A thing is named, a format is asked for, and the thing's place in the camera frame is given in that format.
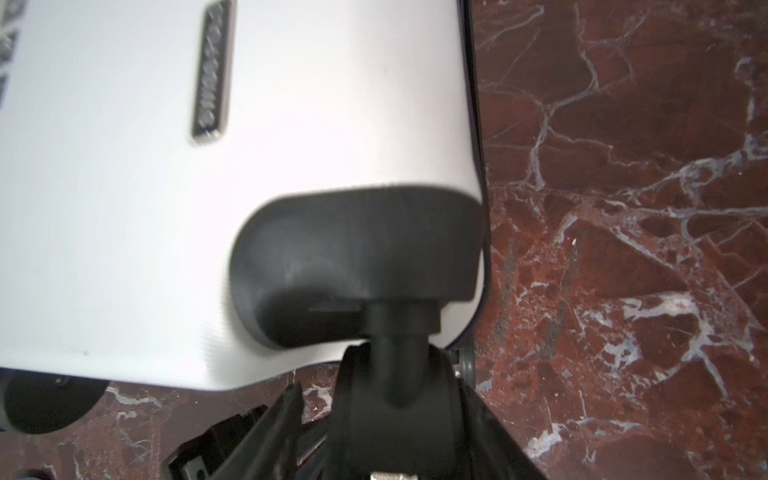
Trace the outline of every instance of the floor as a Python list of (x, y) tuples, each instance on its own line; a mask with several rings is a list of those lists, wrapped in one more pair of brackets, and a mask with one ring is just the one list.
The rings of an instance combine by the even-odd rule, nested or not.
[[(768, 7), (478, 0), (493, 283), (477, 388), (553, 479), (768, 478)], [(183, 441), (298, 379), (114, 384), (0, 435), (0, 478), (160, 478)]]

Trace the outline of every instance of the black sticker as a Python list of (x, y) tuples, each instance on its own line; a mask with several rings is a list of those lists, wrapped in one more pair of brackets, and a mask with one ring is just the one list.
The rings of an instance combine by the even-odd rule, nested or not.
[(2, 108), (2, 96), (5, 92), (5, 85), (8, 83), (8, 75), (0, 77), (0, 108)]
[(16, 38), (18, 38), (17, 31), (0, 35), (0, 67), (13, 59), (13, 51), (16, 49)]
[(27, 0), (6, 0), (2, 13), (2, 24), (6, 25), (20, 18), (27, 8)]

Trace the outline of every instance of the brown marble tile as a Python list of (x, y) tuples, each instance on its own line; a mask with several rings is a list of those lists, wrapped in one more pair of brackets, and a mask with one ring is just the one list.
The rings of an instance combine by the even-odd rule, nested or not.
[[(478, 390), (550, 478), (768, 478), (768, 7), (475, 0), (492, 212)], [(0, 478), (159, 478), (226, 393), (114, 384)]]

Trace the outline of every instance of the marble floor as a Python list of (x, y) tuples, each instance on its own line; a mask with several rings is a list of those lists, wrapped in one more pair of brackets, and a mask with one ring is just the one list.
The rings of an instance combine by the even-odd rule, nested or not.
[[(476, 0), (493, 281), (477, 388), (549, 478), (768, 478), (768, 6)], [(115, 383), (0, 478), (160, 478), (225, 393)]]

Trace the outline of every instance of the red marble surface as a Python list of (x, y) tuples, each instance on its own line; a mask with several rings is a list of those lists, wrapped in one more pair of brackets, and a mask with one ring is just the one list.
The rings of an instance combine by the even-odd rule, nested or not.
[[(768, 6), (475, 2), (493, 283), (478, 390), (553, 479), (768, 478)], [(114, 384), (0, 478), (159, 478), (227, 393)]]

